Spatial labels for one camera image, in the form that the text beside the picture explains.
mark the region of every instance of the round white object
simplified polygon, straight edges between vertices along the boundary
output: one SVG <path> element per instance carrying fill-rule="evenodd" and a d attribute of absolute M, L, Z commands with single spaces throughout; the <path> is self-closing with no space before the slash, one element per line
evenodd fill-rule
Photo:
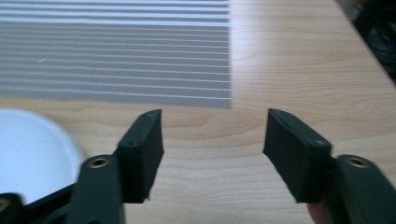
<path fill-rule="evenodd" d="M 0 193 L 24 204 L 76 182 L 83 157 L 54 121 L 19 109 L 0 109 Z"/>

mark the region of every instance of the light wood surface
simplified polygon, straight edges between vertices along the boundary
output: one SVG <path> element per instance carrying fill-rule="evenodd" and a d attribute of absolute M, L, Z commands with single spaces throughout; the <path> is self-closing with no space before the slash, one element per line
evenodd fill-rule
<path fill-rule="evenodd" d="M 233 109 L 0 98 L 39 112 L 87 156 L 111 153 L 141 113 L 163 109 L 151 201 L 128 223 L 311 223 L 262 154 L 267 109 L 295 114 L 396 184 L 396 92 L 332 0 L 233 0 Z"/>

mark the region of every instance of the wood grain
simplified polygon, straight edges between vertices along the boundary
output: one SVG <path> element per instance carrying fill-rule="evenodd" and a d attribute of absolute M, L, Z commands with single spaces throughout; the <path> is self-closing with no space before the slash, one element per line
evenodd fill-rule
<path fill-rule="evenodd" d="M 165 155 L 151 201 L 128 223 L 310 223 L 262 155 L 266 111 L 287 110 L 396 184 L 396 93 L 332 0 L 234 0 L 233 109 L 0 98 L 61 123 L 87 156 L 163 109 Z"/>

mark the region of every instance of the tabletop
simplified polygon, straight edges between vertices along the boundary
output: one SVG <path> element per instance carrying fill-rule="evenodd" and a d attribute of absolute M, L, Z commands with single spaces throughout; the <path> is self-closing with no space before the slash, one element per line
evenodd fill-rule
<path fill-rule="evenodd" d="M 396 92 L 333 0 L 231 1 L 232 109 L 0 97 L 59 122 L 87 157 L 112 153 L 141 113 L 163 110 L 151 201 L 128 223 L 310 223 L 262 154 L 268 108 L 375 162 L 396 184 Z"/>

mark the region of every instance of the gray placemat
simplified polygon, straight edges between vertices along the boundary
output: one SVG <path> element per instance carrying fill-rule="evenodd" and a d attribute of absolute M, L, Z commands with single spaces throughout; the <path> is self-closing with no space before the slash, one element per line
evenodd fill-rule
<path fill-rule="evenodd" d="M 0 94 L 231 107 L 229 1 L 0 2 Z"/>

